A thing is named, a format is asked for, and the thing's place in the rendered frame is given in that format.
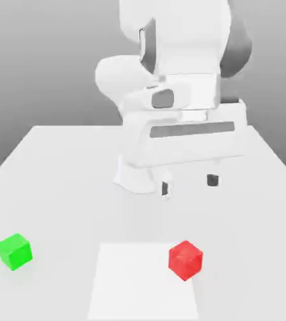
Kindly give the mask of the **small green cube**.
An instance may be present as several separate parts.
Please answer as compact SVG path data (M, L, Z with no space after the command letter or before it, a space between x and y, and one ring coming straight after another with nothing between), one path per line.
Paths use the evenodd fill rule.
M12 271L33 259L30 242L16 233L0 241L1 261Z

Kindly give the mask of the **small red cube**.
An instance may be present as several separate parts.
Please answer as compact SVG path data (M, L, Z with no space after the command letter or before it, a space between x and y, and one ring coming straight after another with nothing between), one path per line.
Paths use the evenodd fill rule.
M203 252L187 240L169 250L168 267L183 281L199 273L202 265Z

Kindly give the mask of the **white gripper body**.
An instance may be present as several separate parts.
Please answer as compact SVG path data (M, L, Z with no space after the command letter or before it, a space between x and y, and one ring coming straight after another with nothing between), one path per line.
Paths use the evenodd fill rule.
M141 111L123 121L123 160L137 168L238 157L248 127L242 100L213 110Z

